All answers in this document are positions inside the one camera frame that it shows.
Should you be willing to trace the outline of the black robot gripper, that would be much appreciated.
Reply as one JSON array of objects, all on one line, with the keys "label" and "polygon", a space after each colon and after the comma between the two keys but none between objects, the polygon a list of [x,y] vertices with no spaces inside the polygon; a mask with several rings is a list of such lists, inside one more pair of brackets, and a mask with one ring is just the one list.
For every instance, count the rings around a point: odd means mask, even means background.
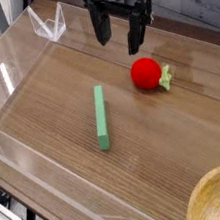
[{"label": "black robot gripper", "polygon": [[139,47],[144,42],[145,19],[142,11],[147,15],[152,12],[153,0],[84,0],[97,41],[103,46],[107,44],[112,37],[110,28],[110,16],[120,16],[127,18],[129,16],[128,32],[128,51],[130,55],[137,54]]}]

